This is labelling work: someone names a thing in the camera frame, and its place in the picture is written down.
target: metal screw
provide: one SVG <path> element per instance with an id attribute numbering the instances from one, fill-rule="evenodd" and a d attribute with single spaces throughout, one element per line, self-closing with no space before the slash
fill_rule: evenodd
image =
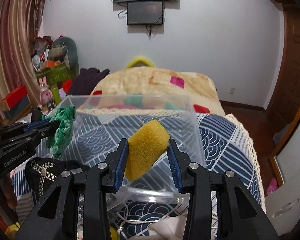
<path id="1" fill-rule="evenodd" d="M 69 175 L 70 175 L 70 171 L 68 171 L 68 170 L 65 170 L 61 173 L 61 176 L 64 178 L 68 177 Z"/>
<path id="2" fill-rule="evenodd" d="M 230 178 L 232 178 L 234 176 L 234 172 L 233 171 L 226 171 L 226 175 Z"/>
<path id="3" fill-rule="evenodd" d="M 190 163 L 190 164 L 189 164 L 189 167 L 190 167 L 191 169 L 195 170 L 195 169 L 199 168 L 199 164 L 198 164 L 198 163 Z"/>
<path id="4" fill-rule="evenodd" d="M 98 164 L 98 168 L 99 169 L 104 169 L 104 168 L 106 168 L 107 167 L 107 164 L 106 163 L 99 163 Z"/>

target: beige blanket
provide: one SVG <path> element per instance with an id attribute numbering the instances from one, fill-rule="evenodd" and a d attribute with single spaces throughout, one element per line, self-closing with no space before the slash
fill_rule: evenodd
<path id="1" fill-rule="evenodd" d="M 103 95 L 189 96 L 193 104 L 208 108 L 212 114 L 225 115 L 212 79 L 199 73 L 134 67 L 109 74 L 93 92 L 97 90 L 101 90 Z"/>

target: striped curtain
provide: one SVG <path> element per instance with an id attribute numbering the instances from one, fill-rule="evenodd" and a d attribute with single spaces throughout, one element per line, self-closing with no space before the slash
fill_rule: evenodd
<path id="1" fill-rule="evenodd" d="M 38 35 L 45 0 L 0 0 L 0 100 L 26 85 L 33 105 L 39 88 L 32 67 L 32 39 Z M 4 119 L 0 109 L 0 126 Z"/>

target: wall outlet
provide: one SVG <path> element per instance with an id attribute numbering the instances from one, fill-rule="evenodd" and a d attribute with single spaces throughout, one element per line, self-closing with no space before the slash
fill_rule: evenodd
<path id="1" fill-rule="evenodd" d="M 229 94 L 233 94 L 234 93 L 234 88 L 229 88 Z"/>

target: pink slipper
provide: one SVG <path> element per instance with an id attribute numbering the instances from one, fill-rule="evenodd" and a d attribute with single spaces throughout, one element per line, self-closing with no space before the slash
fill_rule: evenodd
<path id="1" fill-rule="evenodd" d="M 269 183 L 269 186 L 267 187 L 266 196 L 269 196 L 271 193 L 275 192 L 277 189 L 278 189 L 277 180 L 275 178 L 272 178 Z"/>

